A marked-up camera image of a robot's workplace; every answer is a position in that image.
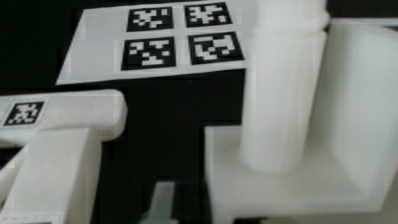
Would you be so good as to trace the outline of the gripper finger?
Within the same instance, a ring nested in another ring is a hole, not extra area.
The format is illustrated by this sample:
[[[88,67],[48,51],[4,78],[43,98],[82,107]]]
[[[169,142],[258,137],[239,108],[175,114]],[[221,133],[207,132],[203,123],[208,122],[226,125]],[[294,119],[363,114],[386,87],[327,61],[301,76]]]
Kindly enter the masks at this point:
[[[178,224],[173,218],[175,183],[159,182],[155,185],[152,206],[139,224]]]

